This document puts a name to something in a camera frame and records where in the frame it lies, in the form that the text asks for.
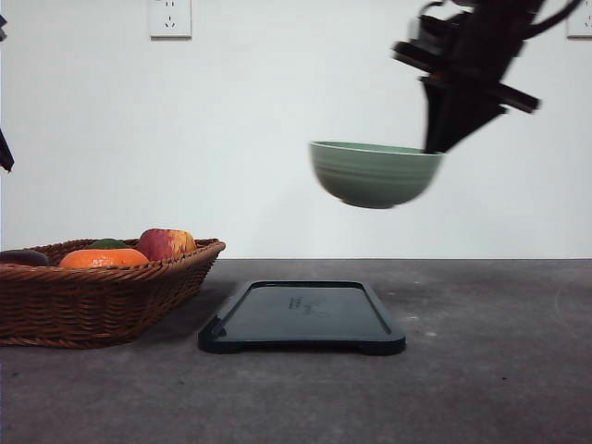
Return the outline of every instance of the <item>green bowl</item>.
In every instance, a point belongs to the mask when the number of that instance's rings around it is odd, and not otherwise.
[[[444,154],[354,142],[311,142],[314,172],[329,193],[349,205],[391,208],[421,194]]]

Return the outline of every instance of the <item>wall socket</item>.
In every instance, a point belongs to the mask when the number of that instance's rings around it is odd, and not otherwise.
[[[150,36],[191,38],[191,0],[146,0]]]
[[[584,0],[567,18],[569,39],[592,39],[592,0]]]

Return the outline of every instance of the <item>woven basket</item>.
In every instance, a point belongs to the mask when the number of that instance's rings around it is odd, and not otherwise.
[[[0,345],[93,349],[138,338],[194,295],[226,245],[197,240],[177,259],[134,266],[62,268],[95,240],[33,247],[50,266],[0,265]],[[134,247],[138,240],[124,240]]]

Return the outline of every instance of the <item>black tray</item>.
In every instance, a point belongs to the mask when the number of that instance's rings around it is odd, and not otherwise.
[[[384,355],[402,352],[405,335],[362,282],[262,280],[228,300],[200,331],[198,345],[212,353],[323,346]]]

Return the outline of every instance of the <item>orange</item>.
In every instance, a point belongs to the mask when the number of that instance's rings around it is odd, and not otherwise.
[[[137,265],[150,262],[146,256],[133,248],[115,250],[76,250],[66,254],[59,266],[87,268],[109,265]]]

